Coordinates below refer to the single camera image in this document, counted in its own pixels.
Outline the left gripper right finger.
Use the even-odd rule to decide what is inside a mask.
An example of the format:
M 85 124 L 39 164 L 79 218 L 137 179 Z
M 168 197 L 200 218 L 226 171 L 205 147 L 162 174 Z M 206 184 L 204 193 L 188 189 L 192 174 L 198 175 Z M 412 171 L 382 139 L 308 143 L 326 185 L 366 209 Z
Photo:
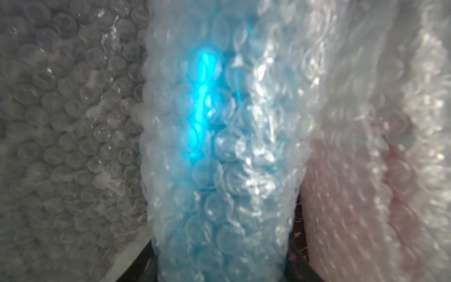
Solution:
M 285 260 L 284 282 L 323 282 L 321 276 L 309 263 L 307 238 L 304 229 L 303 207 L 298 197 L 295 207 L 294 225 L 289 237 L 289 248 Z

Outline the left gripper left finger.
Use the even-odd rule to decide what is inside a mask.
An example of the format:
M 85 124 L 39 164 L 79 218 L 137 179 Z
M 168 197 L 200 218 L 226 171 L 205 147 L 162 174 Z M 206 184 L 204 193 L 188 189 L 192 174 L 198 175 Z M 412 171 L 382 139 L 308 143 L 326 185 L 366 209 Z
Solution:
M 151 241 L 116 282 L 157 282 L 157 256 Z

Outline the bubble wrap sheet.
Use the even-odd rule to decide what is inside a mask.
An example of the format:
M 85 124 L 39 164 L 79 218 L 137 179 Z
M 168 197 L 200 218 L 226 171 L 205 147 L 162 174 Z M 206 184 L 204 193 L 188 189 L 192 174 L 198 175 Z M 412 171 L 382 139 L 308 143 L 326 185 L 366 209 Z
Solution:
M 417 218 L 412 248 L 432 282 L 451 279 L 451 3 L 354 1 L 316 141 L 385 166 Z
M 114 282 L 151 241 L 156 91 L 175 28 L 247 23 L 250 98 L 283 112 L 286 251 L 330 40 L 351 1 L 2 1 L 1 280 Z

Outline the blue wine bottle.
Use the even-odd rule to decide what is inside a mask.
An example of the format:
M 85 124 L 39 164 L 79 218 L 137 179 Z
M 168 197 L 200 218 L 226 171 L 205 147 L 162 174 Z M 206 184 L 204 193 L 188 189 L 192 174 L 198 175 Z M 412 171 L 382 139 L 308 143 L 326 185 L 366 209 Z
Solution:
M 161 282 L 276 282 L 283 275 L 281 109 L 249 96 L 236 51 L 245 21 L 218 16 L 175 28 L 149 134 Z

